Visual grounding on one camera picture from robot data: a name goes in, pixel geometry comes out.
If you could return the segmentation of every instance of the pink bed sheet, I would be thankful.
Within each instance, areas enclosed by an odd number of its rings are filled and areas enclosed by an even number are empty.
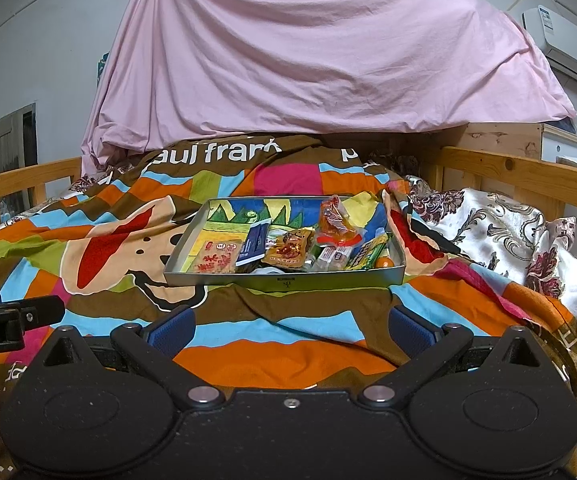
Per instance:
[[[575,116],[484,0],[130,0],[83,168],[235,132],[420,132]]]

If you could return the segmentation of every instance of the air conditioner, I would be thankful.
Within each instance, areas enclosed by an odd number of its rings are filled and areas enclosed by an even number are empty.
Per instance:
[[[577,25],[543,6],[527,10],[522,17],[549,64],[577,80]]]

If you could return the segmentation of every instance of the screw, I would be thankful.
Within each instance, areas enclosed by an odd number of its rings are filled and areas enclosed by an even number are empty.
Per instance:
[[[300,402],[297,399],[285,399],[284,400],[284,406],[286,406],[290,410],[297,408],[299,405],[300,405]]]
[[[122,324],[122,326],[124,328],[127,328],[129,330],[133,330],[133,332],[135,332],[136,334],[139,335],[140,330],[142,330],[142,325],[140,325],[139,323],[124,323]]]
[[[372,400],[373,402],[387,402],[387,400],[395,397],[393,388],[380,384],[373,384],[373,386],[365,388],[363,393],[368,400]]]
[[[448,335],[451,330],[457,330],[458,328],[462,328],[460,323],[444,323],[442,325],[442,332],[445,335]]]
[[[188,391],[188,398],[206,404],[219,398],[219,390],[213,386],[195,386]]]

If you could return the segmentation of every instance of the door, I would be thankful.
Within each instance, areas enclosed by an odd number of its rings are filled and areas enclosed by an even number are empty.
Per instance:
[[[25,166],[24,141],[28,135],[24,135],[24,130],[28,128],[24,127],[24,117],[28,117],[29,113],[33,114],[33,111],[34,106],[30,105],[0,119],[0,173],[17,170]],[[26,191],[0,198],[0,216],[3,221],[27,210],[29,207],[28,192]]]

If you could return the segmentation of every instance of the wooden bed rail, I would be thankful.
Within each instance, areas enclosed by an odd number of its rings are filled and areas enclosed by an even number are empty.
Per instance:
[[[46,183],[65,177],[69,177],[73,183],[80,177],[81,168],[82,159],[76,157],[0,173],[0,198],[31,189],[31,206],[36,206],[46,200]]]
[[[560,218],[566,204],[577,207],[577,168],[532,158],[446,147],[422,161],[422,178],[442,190],[444,168],[464,171],[463,183],[480,189],[482,178],[515,186],[513,198]]]

